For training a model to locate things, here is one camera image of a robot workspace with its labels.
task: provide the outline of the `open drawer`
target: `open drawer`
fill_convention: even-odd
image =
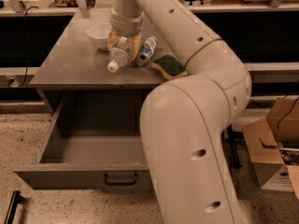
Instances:
[[[147,93],[63,91],[37,164],[14,172],[33,189],[150,188],[139,129]]]

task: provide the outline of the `floor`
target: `floor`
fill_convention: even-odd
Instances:
[[[247,109],[233,128],[261,119],[269,106]],[[0,223],[6,217],[11,194],[20,190],[15,224],[160,224],[164,223],[151,190],[32,190],[14,173],[16,166],[36,163],[50,114],[41,103],[0,104]],[[299,202],[292,192],[261,190],[245,141],[236,139],[242,168],[232,168],[235,190],[246,224],[299,223]],[[227,141],[224,144],[230,164]]]

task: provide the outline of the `white bottle cap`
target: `white bottle cap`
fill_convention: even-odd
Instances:
[[[115,62],[113,60],[108,64],[107,68],[108,68],[109,72],[116,73],[117,70],[120,68],[120,66],[117,64],[117,62]]]

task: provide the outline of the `bowl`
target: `bowl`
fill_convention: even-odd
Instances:
[[[87,30],[87,36],[91,39],[96,47],[102,50],[108,50],[107,38],[110,29],[110,23],[96,24]]]

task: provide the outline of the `cardboard box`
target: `cardboard box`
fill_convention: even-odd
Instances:
[[[299,157],[299,102],[277,99],[266,118],[244,127],[243,134],[261,189],[294,191],[299,199],[299,165],[281,156],[281,149],[291,147]]]

